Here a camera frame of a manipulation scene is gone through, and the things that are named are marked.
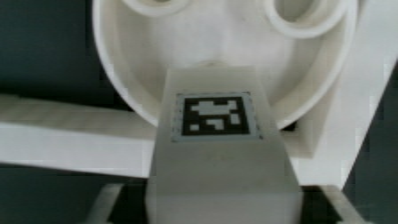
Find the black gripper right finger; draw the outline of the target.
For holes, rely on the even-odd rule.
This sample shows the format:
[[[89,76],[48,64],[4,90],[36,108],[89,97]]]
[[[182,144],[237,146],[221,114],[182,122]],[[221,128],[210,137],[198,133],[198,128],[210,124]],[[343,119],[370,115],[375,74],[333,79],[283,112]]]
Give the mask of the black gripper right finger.
[[[335,185],[306,185],[303,192],[301,224],[374,224]]]

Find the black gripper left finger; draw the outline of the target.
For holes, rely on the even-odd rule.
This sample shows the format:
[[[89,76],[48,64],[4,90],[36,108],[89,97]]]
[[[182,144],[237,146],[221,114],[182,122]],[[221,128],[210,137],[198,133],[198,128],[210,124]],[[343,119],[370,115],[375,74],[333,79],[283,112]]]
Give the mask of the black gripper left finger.
[[[82,224],[148,224],[144,193],[141,184],[107,184]]]

